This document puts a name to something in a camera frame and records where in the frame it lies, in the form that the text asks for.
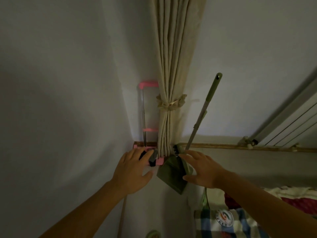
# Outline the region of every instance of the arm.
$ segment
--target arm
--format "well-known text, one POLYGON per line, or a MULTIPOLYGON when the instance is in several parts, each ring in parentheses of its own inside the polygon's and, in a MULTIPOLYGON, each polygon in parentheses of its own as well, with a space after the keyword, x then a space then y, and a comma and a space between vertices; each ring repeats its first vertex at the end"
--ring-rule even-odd
POLYGON ((272 237, 317 237, 317 220, 251 184, 201 152, 180 155, 195 168, 196 176, 184 180, 219 188, 235 199, 272 237))
POLYGON ((152 178, 153 172, 142 176, 153 151, 147 152, 141 160, 144 148, 125 153, 113 174, 113 178, 88 200, 62 218, 41 235, 48 237, 93 237, 110 211, 126 195, 137 192, 152 178))

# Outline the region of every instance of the person's right arm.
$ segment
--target person's right arm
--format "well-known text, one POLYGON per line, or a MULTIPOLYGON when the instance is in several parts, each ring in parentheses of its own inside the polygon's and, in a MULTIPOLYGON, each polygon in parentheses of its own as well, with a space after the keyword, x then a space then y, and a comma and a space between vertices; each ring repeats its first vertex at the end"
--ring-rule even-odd
POLYGON ((256 187, 246 179, 225 170, 201 152, 187 150, 179 155, 196 170, 184 180, 229 194, 272 238, 317 237, 317 220, 256 187))

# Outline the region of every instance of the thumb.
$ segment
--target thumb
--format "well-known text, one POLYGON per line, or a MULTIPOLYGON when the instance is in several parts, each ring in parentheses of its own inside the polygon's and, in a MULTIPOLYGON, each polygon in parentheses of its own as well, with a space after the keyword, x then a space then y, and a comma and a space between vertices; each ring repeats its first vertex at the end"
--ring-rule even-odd
POLYGON ((186 180, 189 183, 197 184, 197 176, 183 176, 183 180, 186 180))
POLYGON ((148 182, 150 182, 150 180, 152 179, 153 177, 153 170, 147 172, 143 177, 142 177, 142 184, 143 184, 143 187, 145 185, 148 184, 148 182))

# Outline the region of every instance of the pink base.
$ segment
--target pink base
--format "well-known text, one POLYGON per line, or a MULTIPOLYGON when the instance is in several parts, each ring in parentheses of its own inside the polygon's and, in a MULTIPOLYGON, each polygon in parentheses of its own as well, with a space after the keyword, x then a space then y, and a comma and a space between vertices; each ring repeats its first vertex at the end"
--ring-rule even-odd
MULTIPOLYGON (((155 149, 156 147, 145 147, 145 151, 147 152, 149 149, 155 149)), ((156 165, 163 165, 164 164, 164 158, 160 157, 158 159, 156 159, 156 165)))

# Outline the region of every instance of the baseboard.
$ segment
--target baseboard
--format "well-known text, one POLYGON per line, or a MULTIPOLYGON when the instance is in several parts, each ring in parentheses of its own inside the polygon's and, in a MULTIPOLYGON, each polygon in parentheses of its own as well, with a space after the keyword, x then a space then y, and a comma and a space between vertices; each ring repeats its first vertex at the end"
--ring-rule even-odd
MULTIPOLYGON (((135 141, 139 147, 144 146, 144 143, 141 141, 135 141)), ((183 147, 186 147, 187 143, 181 143, 183 147)), ((157 142, 147 142, 148 146, 157 146, 157 142)), ((260 151, 274 151, 274 152, 293 152, 291 148, 271 148, 271 147, 258 147, 254 146, 253 149, 248 149, 246 146, 242 145, 233 145, 233 144, 204 144, 204 143, 192 143, 191 148, 222 148, 222 149, 242 149, 242 150, 260 150, 260 151)), ((297 152, 305 152, 305 153, 317 153, 317 149, 315 148, 300 148, 297 147, 297 152)))

